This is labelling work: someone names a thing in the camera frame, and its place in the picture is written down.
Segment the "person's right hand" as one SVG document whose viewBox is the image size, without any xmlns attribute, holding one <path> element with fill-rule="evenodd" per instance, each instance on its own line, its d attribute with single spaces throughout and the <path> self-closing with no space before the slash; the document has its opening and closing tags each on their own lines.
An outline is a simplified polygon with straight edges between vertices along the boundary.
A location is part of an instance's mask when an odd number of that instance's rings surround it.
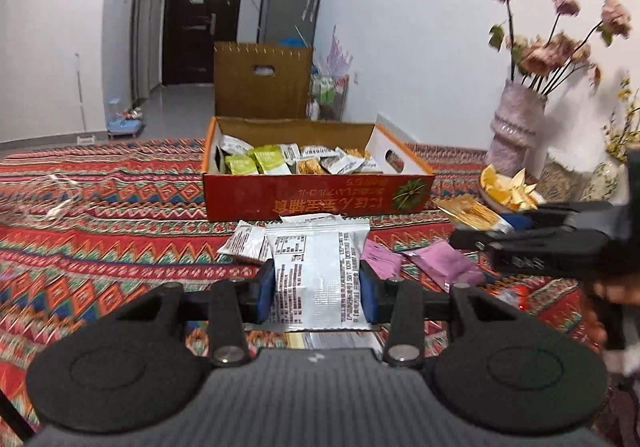
<svg viewBox="0 0 640 447">
<path fill-rule="evenodd" d="M 639 276 L 586 282 L 582 320 L 588 337 L 601 349 L 608 371 L 639 375 Z"/>
</svg>

